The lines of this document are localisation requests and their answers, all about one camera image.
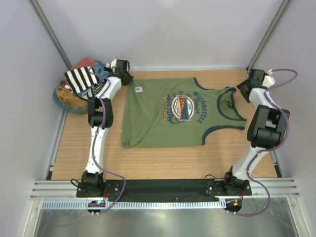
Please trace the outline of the green motorcycle tank top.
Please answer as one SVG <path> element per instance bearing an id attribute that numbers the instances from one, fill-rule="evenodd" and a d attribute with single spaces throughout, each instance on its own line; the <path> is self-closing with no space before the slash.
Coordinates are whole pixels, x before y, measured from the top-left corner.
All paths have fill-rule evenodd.
<path id="1" fill-rule="evenodd" d="M 124 148 L 194 147 L 220 129 L 244 130 L 236 88 L 209 89 L 197 78 L 136 79 L 128 87 L 121 145 Z"/>

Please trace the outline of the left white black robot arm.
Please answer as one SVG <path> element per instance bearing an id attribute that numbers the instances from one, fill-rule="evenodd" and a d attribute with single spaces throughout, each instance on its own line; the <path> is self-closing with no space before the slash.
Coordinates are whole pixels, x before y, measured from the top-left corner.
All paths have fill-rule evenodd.
<path id="1" fill-rule="evenodd" d="M 121 178 L 124 183 L 126 179 L 116 173 L 103 168 L 103 154 L 106 138 L 110 127 L 114 122 L 112 100 L 116 93 L 133 81 L 133 76 L 129 73 L 130 63 L 127 60 L 114 59 L 111 64 L 100 64 L 110 70 L 109 76 L 95 72 L 91 67 L 88 69 L 90 76 L 104 79 L 105 87 L 88 100 L 88 123 L 91 127 L 91 143 L 89 158 L 81 181 L 78 182 L 77 194 L 79 198 L 98 198 L 106 193 L 106 181 L 103 174 L 111 174 Z"/>

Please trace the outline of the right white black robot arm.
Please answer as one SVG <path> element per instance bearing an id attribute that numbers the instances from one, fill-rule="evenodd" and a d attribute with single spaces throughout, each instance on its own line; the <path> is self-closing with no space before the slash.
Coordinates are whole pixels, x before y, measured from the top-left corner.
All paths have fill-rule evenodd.
<path id="1" fill-rule="evenodd" d="M 247 131 L 249 145 L 240 160 L 226 172 L 223 191 L 227 195 L 244 195 L 250 190 L 251 174 L 270 151 L 282 146 L 289 128 L 290 112 L 277 105 L 270 96 L 275 87 L 273 70 L 251 69 L 248 78 L 237 87 L 255 114 Z"/>

